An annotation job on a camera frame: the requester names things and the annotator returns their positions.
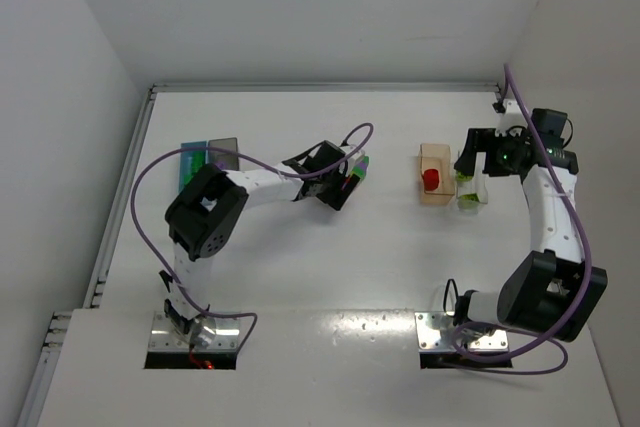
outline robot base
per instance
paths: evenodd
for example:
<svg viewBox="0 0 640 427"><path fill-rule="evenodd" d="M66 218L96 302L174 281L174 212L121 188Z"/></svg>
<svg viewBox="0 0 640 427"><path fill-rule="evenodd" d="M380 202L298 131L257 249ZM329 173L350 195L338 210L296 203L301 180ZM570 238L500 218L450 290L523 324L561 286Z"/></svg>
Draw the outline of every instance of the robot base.
<svg viewBox="0 0 640 427"><path fill-rule="evenodd" d="M164 312L156 312L145 369L235 370L240 321L207 318L197 322L187 338L175 329Z"/></svg>
<svg viewBox="0 0 640 427"><path fill-rule="evenodd" d="M452 344L453 312L416 312L416 332L422 369L447 369L460 367L496 368L512 367L511 362L479 364L471 362L456 352ZM509 352L509 340L504 330L482 337L462 339L467 350L474 354L496 355Z"/></svg>

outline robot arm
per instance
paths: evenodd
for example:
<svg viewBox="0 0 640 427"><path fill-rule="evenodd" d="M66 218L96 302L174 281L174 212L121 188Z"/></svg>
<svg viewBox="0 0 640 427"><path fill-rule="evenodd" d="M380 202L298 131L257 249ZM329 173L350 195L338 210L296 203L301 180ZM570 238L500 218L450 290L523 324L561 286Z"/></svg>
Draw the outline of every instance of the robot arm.
<svg viewBox="0 0 640 427"><path fill-rule="evenodd" d="M459 175L472 176L476 154L484 152L483 173L490 177L520 177L529 209L531 252L499 293L469 290L460 297L454 323L487 322L541 333L564 314L575 298L582 282L584 258L577 232L549 171L528 130L518 125L524 124L522 114L515 102L506 104L506 108L496 109L501 115L497 129L469 129L465 148L454 168ZM567 115L535 109L532 120L556 175L575 205L577 159L573 152L564 149L561 138ZM555 335L557 339L572 341L577 337L606 285L606 271L594 267L580 307Z"/></svg>
<svg viewBox="0 0 640 427"><path fill-rule="evenodd" d="M369 160L363 151L336 170L300 178L340 161L353 151L353 147L337 147L325 141L312 155L313 150L315 147L273 166L279 173L266 169L225 171L207 164L169 206L165 220L174 242L174 270L183 282L182 287L198 305L207 305L207 285L215 254L229 241L244 210L269 202L299 201L309 197L316 197L334 210L340 210L364 180ZM213 206L205 207L205 199L213 202ZM186 302L170 275L166 272L160 275L169 291L165 313L186 335L198 311Z"/></svg>

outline white table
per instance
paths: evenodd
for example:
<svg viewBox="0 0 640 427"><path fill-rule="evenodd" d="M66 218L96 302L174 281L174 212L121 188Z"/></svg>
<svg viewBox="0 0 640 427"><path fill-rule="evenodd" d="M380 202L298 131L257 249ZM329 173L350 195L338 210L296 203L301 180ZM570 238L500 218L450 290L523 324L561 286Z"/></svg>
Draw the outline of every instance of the white table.
<svg viewBox="0 0 640 427"><path fill-rule="evenodd" d="M242 152L276 163L371 121L367 179L341 212L305 200L240 217L210 289L212 310L260 314L236 371L143 369L165 291L127 208L113 258L101 254L100 308L74 313L39 425L618 425L588 329L568 345L569 366L551 376L419 369L413 311L440 309L449 277L463 291L498 289L528 253L516 178L489 180L490 203L478 216L418 200L420 143L455 152L468 127L495 124L494 98L419 89L158 93L138 171L181 142L230 136ZM163 214L177 169L177 157L160 164L138 202L169 257ZM514 366L559 357L543 347Z"/></svg>

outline green object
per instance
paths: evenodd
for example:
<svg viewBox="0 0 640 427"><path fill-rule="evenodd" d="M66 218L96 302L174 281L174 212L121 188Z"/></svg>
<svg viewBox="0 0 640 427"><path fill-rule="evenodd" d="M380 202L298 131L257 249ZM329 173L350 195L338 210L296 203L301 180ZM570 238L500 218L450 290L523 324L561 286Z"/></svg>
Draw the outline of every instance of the green object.
<svg viewBox="0 0 640 427"><path fill-rule="evenodd" d="M472 202L480 202L478 194L464 194L458 197L459 200L471 200Z"/></svg>
<svg viewBox="0 0 640 427"><path fill-rule="evenodd" d="M464 175L462 172L456 171L456 180L458 182L469 182L473 179L473 175Z"/></svg>
<svg viewBox="0 0 640 427"><path fill-rule="evenodd" d="M351 175L355 175L356 177L360 177L364 180L367 176L367 168L369 167L369 156L365 155L364 158L358 162L358 164L351 171Z"/></svg>

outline red object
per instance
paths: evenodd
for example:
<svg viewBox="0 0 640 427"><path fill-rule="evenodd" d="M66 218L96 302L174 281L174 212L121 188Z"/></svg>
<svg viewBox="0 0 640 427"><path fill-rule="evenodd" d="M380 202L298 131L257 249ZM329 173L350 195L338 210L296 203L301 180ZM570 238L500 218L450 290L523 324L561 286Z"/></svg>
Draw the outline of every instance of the red object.
<svg viewBox="0 0 640 427"><path fill-rule="evenodd" d="M422 174L422 183L426 192L433 192L440 185L440 173L437 169L427 169Z"/></svg>

